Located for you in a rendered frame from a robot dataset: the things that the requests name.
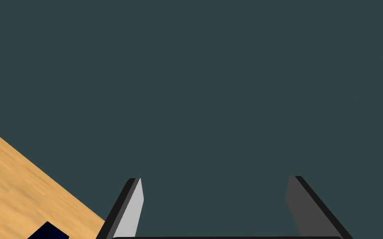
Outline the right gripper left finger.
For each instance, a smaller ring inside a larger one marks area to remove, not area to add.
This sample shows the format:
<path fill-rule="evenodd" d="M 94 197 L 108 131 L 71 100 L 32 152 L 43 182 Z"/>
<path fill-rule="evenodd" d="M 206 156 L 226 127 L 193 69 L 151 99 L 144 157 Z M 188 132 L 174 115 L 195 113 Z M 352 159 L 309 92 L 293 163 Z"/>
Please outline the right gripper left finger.
<path fill-rule="evenodd" d="M 143 203 L 141 178 L 130 178 L 110 210 L 96 239 L 135 237 Z"/>

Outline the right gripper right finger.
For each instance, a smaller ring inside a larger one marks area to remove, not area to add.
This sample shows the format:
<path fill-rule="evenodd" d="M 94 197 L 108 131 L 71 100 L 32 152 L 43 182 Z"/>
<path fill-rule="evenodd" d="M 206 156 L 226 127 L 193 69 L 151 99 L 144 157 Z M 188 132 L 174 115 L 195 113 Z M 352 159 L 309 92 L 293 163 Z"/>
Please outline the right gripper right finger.
<path fill-rule="evenodd" d="M 288 178 L 286 202 L 302 239 L 354 239 L 301 176 Z"/>

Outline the dark blue box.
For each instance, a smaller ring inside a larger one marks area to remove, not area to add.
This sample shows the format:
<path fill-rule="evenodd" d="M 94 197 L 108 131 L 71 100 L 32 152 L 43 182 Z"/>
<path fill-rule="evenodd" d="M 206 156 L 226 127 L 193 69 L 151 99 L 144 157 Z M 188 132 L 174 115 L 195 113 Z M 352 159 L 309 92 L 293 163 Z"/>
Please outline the dark blue box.
<path fill-rule="evenodd" d="M 45 222 L 27 239 L 69 239 L 69 236 L 50 222 Z"/>

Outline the wooden table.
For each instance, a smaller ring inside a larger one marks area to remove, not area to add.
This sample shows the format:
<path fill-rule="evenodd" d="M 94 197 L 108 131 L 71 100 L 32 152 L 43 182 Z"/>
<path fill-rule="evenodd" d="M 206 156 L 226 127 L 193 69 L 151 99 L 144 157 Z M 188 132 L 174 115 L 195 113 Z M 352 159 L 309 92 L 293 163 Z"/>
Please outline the wooden table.
<path fill-rule="evenodd" d="M 0 239 L 27 239 L 46 222 L 69 239 L 96 239 L 104 224 L 0 137 Z"/>

